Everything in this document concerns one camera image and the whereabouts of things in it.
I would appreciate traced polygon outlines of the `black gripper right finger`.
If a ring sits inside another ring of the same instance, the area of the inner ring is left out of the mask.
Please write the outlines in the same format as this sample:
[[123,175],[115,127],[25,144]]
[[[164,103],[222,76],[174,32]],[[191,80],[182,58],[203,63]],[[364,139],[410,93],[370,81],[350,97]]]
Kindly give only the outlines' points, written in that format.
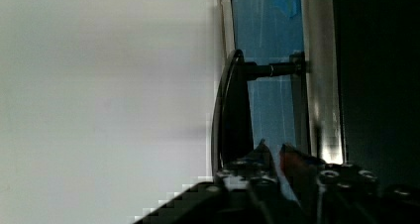
[[283,144],[280,170],[311,224],[378,224],[378,178],[354,164],[327,164]]

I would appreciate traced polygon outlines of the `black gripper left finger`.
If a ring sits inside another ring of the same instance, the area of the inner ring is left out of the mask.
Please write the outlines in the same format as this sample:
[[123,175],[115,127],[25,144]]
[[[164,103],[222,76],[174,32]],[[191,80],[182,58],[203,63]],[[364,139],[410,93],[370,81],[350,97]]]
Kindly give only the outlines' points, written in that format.
[[228,198],[280,194],[280,180],[264,140],[243,157],[222,163],[214,173],[214,193]]

